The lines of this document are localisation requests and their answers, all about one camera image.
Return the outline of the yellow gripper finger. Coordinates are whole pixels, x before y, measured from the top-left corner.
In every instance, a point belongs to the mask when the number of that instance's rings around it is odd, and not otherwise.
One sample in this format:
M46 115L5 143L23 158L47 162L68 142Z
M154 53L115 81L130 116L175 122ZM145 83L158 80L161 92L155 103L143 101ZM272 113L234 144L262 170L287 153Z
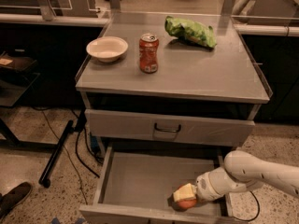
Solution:
M173 193L173 199L176 203L180 201L194 200L195 198L196 198L196 187L191 183L179 187Z

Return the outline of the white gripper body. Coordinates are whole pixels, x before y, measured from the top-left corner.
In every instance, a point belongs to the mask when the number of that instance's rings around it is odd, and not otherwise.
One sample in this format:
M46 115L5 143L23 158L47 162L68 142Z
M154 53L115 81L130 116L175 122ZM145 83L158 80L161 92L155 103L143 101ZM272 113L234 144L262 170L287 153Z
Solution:
M232 190L233 179L219 167L196 178L196 195L200 202L218 200Z

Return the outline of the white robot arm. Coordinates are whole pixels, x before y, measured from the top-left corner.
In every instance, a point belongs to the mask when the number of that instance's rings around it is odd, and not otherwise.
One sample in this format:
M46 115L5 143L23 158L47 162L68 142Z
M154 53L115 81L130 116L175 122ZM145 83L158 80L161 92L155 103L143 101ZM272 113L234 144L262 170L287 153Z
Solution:
M258 189L263 184L298 197L299 168L235 150L225 156L221 167L199 175L193 184L180 186L173 199L179 207L189 209L197 202L211 202L228 193Z

